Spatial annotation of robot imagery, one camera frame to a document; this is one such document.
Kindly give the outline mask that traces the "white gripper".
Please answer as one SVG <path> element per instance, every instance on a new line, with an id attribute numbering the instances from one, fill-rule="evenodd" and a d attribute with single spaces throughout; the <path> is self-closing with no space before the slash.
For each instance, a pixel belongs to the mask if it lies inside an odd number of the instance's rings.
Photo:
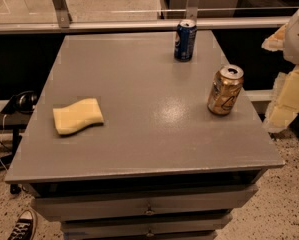
<path id="1" fill-rule="evenodd" d="M 288 74 L 280 72 L 273 85 L 263 127 L 269 133 L 286 129 L 299 114 L 299 9 L 288 24 L 266 38 L 261 47 L 268 51 L 282 51 L 284 59 L 297 65 Z"/>

